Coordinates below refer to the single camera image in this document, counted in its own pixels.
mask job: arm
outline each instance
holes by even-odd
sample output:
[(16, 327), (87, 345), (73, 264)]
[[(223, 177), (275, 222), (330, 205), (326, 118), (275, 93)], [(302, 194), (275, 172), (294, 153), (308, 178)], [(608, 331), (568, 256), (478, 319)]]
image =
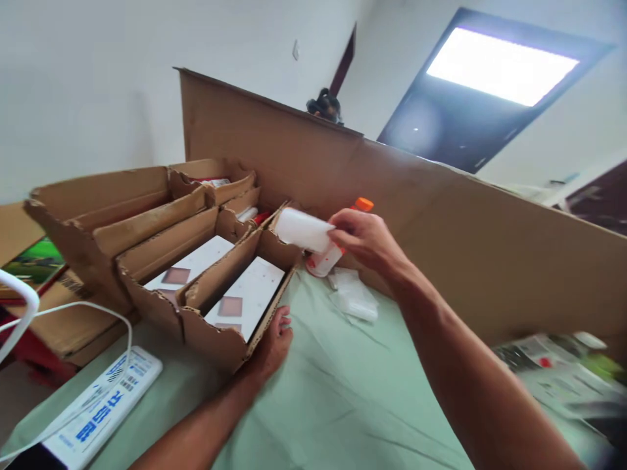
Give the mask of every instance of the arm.
[(516, 376), (405, 256), (380, 217), (343, 210), (329, 236), (391, 289), (431, 387), (478, 469), (583, 465)]
[(195, 409), (152, 445), (131, 470), (207, 469), (268, 379), (281, 367), (292, 342), (289, 307), (277, 310), (255, 354), (213, 399)]

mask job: plastic bag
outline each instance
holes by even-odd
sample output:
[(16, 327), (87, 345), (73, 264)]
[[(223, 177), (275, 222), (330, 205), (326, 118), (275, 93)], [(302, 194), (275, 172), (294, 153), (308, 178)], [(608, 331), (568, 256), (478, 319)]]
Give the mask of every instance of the plastic bag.
[(329, 282), (337, 289), (329, 298), (341, 312), (370, 322), (379, 317), (379, 302), (359, 280), (357, 271), (335, 268), (329, 275)]

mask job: orange bottle cap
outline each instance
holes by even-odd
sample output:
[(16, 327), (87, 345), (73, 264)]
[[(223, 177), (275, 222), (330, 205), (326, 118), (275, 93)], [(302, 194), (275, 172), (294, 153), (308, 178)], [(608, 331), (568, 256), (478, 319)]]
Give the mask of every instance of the orange bottle cap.
[(355, 201), (355, 206), (363, 212), (370, 212), (374, 207), (374, 203), (366, 198), (358, 198)]

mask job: window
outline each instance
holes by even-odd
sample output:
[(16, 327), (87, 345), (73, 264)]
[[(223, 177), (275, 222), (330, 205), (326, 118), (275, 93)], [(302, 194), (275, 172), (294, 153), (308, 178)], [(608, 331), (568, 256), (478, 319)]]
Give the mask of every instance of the window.
[(460, 8), (378, 140), (476, 173), (613, 47)]
[(576, 59), (457, 27), (426, 73), (535, 106), (578, 63)]

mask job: power strip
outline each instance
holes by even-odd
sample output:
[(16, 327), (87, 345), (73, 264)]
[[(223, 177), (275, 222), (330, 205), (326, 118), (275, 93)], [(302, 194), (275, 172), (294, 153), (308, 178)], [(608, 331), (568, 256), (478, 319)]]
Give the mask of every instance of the power strip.
[(54, 429), (76, 410), (91, 400), (91, 407), (53, 434), (45, 447), (68, 470), (81, 470), (91, 461), (120, 423), (146, 393), (163, 369), (156, 357), (139, 346), (131, 348), (131, 363), (126, 376), (107, 395), (106, 389), (118, 381), (126, 361), (121, 355), (112, 365), (87, 387), (44, 431)]

